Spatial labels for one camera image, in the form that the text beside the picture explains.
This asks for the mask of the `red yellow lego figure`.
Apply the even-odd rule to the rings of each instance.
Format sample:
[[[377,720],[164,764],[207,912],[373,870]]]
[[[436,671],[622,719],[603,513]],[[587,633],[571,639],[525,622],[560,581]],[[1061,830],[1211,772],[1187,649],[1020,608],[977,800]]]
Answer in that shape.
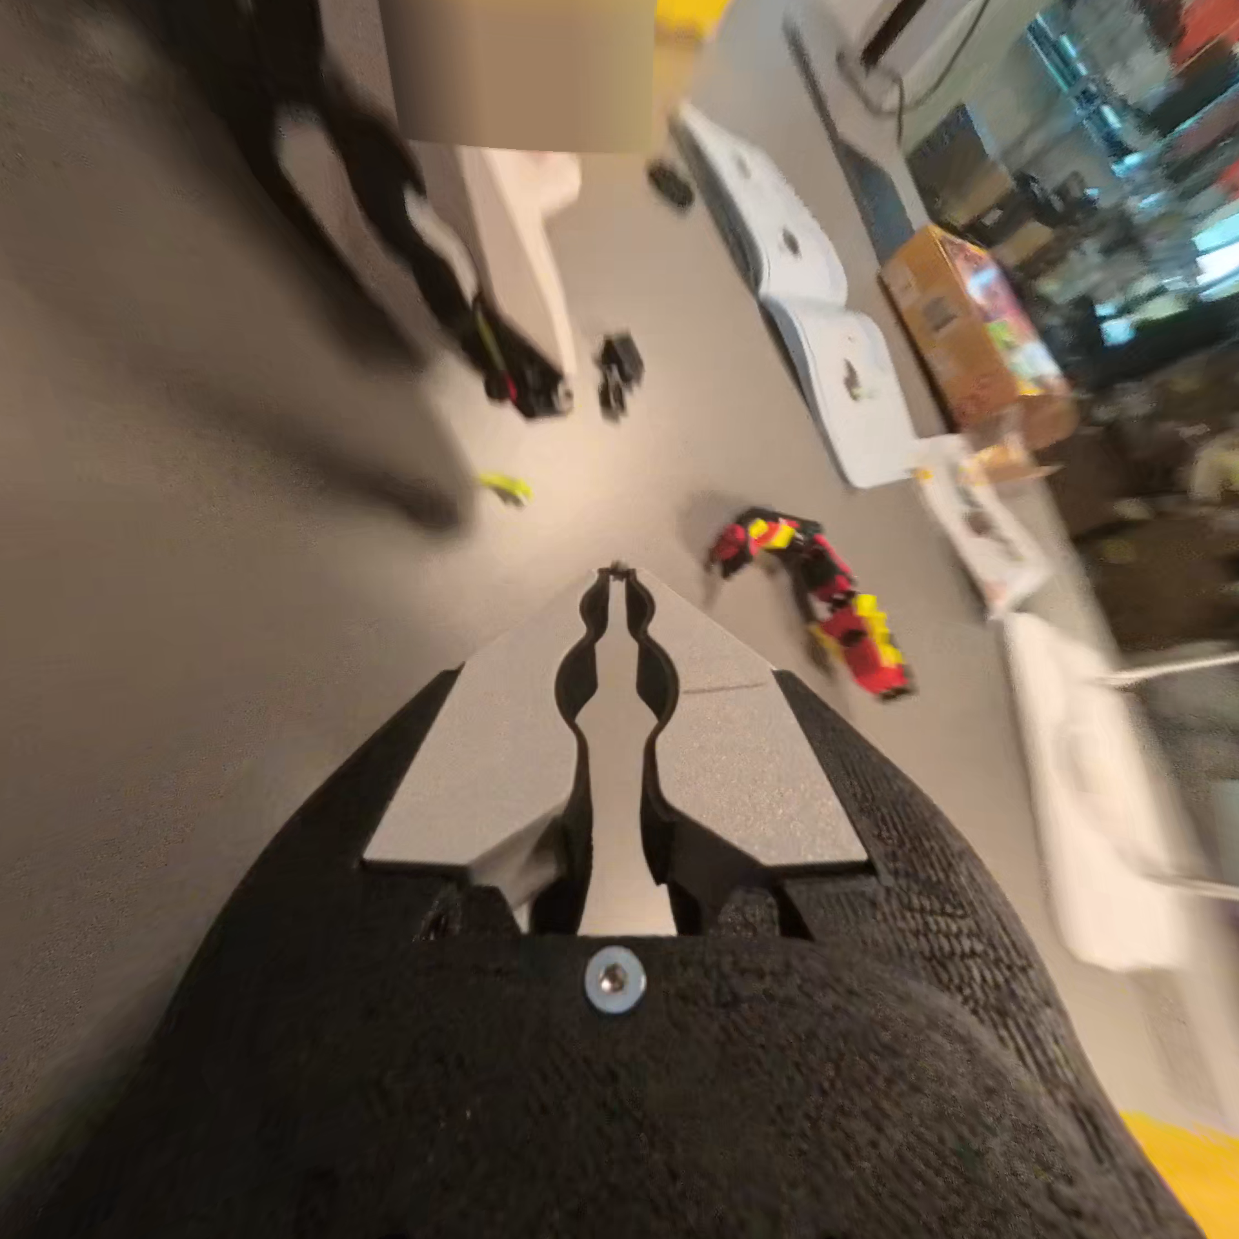
[[[750,506],[720,528],[707,566],[728,581],[763,559],[781,566],[814,648],[856,686],[882,702],[915,692],[915,676],[887,613],[861,588],[821,523]]]

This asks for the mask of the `dark grey stand base plate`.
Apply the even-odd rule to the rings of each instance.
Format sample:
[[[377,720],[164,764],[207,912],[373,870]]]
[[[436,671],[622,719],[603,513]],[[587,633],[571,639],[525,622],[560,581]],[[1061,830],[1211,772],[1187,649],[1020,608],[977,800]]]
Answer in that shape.
[[[915,233],[904,200],[891,174],[844,138],[829,108],[827,95],[796,24],[787,18],[782,28],[793,63],[826,131],[875,258],[882,266]]]

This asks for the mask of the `wooden head desk lamp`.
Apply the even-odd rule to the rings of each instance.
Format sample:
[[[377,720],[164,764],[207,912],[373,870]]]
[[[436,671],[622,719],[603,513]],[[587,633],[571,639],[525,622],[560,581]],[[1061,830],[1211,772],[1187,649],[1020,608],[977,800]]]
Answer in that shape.
[[[1172,801],[1133,695],[1162,670],[1118,670],[1031,613],[1008,613],[1002,632],[1064,946],[1111,973],[1185,970],[1193,901],[1235,902],[1237,886],[1189,875],[1176,852]]]

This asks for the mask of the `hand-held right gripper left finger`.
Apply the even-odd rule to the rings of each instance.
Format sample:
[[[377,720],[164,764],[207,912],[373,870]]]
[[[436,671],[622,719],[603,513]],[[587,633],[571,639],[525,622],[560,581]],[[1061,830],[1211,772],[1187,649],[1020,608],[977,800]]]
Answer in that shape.
[[[383,872],[498,890],[542,934],[581,929],[594,867],[580,716],[599,686],[609,572],[574,581],[458,668],[364,848]]]

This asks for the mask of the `small black lego assembly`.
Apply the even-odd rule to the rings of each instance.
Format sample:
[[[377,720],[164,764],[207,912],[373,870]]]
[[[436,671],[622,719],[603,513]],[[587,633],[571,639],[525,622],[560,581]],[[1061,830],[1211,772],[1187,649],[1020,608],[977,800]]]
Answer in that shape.
[[[472,333],[483,386],[492,402],[506,404],[527,421],[567,415],[576,395],[564,371],[531,344],[479,293],[472,301]]]

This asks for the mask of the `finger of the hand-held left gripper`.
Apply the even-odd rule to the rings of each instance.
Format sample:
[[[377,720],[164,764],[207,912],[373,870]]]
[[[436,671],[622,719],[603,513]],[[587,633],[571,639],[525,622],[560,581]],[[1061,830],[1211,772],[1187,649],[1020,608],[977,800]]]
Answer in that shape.
[[[576,379],[577,338],[549,228],[581,196],[581,156],[417,150],[416,160],[430,206],[463,245],[492,320],[549,364],[555,379]]]
[[[476,272],[430,205],[413,151],[364,117],[288,119],[276,169],[321,244],[328,308],[360,356],[425,368],[445,353],[484,387]]]

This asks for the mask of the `colourful cover booklet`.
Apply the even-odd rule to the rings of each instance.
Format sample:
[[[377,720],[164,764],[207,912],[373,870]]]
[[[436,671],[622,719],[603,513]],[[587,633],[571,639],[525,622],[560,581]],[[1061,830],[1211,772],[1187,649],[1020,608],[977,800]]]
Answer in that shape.
[[[963,437],[920,439],[913,476],[990,619],[1020,612],[1046,584],[1046,551],[1000,499]]]

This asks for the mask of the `open instruction booklet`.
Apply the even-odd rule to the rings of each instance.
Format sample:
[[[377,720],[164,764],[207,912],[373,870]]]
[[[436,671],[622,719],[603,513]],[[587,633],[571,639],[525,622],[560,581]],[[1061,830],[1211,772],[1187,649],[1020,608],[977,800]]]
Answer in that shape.
[[[673,131],[843,480],[854,489],[904,481],[919,436],[887,338],[848,307],[827,232],[760,147],[689,102]]]

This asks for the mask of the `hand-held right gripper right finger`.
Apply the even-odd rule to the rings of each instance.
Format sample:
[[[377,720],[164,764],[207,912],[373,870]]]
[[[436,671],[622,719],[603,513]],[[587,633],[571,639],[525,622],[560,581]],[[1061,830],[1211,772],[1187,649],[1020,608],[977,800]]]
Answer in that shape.
[[[745,892],[869,877],[869,852],[776,667],[652,574],[625,572],[644,743],[640,836],[674,932],[707,933]]]

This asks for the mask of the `orange cardboard box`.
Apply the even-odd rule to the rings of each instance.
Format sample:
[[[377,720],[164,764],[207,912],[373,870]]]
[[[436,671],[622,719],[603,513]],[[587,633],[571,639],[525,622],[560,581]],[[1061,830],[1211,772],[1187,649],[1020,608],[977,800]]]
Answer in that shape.
[[[1076,395],[989,250],[924,224],[880,279],[956,431],[1011,415],[1034,452],[1075,433]]]

